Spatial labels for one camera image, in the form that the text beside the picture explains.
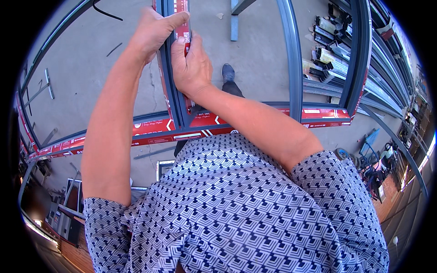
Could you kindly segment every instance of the brick wall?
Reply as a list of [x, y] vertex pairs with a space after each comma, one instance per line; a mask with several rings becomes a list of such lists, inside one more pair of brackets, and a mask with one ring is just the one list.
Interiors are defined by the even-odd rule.
[[387, 217], [388, 213], [396, 203], [399, 193], [396, 189], [395, 182], [391, 174], [382, 182], [382, 187], [384, 189], [385, 200], [382, 202], [375, 201], [372, 199], [373, 206], [375, 207], [376, 214], [378, 215], [379, 222], [381, 223]]
[[75, 266], [80, 268], [85, 273], [93, 273], [93, 262], [91, 261], [88, 252], [87, 242], [85, 240], [85, 228], [82, 226], [79, 232], [79, 248], [60, 240], [61, 253], [72, 262]]

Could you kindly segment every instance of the workshop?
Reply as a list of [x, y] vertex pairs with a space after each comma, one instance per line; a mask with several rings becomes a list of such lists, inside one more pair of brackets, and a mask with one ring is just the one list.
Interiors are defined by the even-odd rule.
[[53, 272], [397, 272], [432, 196], [426, 76], [382, 0], [60, 1], [14, 89], [24, 227]]

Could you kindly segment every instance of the person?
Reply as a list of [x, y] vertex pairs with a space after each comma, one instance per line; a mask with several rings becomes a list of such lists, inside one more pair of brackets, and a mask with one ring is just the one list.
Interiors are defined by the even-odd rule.
[[95, 271], [387, 272], [387, 246], [353, 163], [289, 116], [244, 98], [231, 66], [222, 71], [228, 92], [216, 88], [195, 31], [186, 57], [184, 38], [171, 46], [176, 87], [239, 133], [184, 143], [172, 169], [131, 204], [138, 81], [189, 16], [143, 11], [91, 115], [82, 176]]

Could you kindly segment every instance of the gray sneaker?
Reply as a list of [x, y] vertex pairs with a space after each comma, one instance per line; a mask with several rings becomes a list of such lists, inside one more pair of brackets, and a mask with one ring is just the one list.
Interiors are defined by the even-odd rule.
[[233, 82], [235, 79], [235, 71], [228, 63], [225, 63], [222, 67], [223, 83]]

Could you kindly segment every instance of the blue and white geometric shirt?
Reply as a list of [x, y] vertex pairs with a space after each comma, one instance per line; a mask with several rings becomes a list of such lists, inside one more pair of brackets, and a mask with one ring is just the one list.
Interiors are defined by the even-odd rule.
[[85, 200], [96, 272], [387, 272], [381, 227], [353, 163], [329, 151], [288, 176], [240, 134], [187, 142], [130, 207]]

